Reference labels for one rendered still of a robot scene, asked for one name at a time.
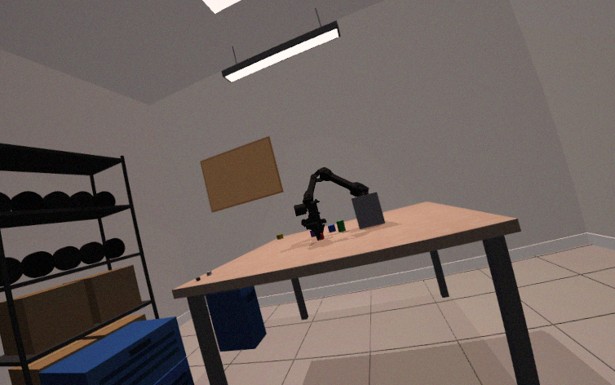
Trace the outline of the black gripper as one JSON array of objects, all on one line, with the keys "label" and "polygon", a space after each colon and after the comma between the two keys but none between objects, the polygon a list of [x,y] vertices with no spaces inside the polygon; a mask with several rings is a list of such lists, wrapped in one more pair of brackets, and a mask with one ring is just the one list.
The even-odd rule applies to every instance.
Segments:
[{"label": "black gripper", "polygon": [[309,213],[312,223],[306,225],[306,229],[312,230],[318,240],[320,239],[321,233],[324,232],[325,225],[323,223],[326,223],[326,219],[321,219],[319,214],[319,211]]}]

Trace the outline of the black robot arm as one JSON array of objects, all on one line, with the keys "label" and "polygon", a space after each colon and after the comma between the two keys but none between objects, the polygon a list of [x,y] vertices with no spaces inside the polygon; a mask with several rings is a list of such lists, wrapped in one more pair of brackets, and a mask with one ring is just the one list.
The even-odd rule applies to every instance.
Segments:
[{"label": "black robot arm", "polygon": [[[318,176],[320,176],[319,179],[316,178]],[[369,188],[366,187],[364,184],[361,184],[358,182],[352,183],[344,178],[341,178],[333,174],[333,172],[330,169],[326,167],[322,167],[319,170],[317,170],[314,174],[311,175],[308,189],[303,195],[303,204],[294,206],[296,216],[305,215],[307,212],[312,213],[312,212],[318,211],[316,204],[319,201],[317,199],[313,201],[313,193],[314,193],[316,182],[322,182],[322,181],[332,181],[342,187],[345,187],[349,189],[351,191],[350,194],[355,197],[360,197],[360,196],[369,194]],[[301,221],[302,221],[301,224],[304,227],[306,227],[307,224],[312,223],[310,216],[308,216],[307,219],[303,219]]]}]

